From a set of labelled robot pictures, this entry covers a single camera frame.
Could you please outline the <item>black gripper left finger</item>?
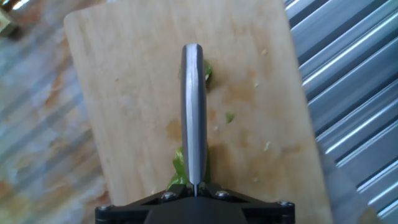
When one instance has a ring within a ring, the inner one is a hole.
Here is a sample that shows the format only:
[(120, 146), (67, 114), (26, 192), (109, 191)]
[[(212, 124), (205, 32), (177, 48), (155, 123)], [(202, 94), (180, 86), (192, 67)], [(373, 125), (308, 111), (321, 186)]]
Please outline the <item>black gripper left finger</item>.
[(176, 184), (168, 190), (158, 192), (127, 205), (99, 205), (95, 208), (95, 223), (144, 223), (152, 208), (188, 196), (190, 196), (190, 189), (186, 185)]

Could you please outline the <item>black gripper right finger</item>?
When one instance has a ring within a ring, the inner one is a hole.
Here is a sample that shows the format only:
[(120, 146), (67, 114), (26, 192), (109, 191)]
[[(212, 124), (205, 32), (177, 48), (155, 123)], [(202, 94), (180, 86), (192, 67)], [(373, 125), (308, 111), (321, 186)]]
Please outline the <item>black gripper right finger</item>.
[(219, 184), (202, 184), (199, 193), (201, 196), (237, 206), (247, 223), (295, 224), (295, 204), (289, 201), (264, 202), (224, 189)]

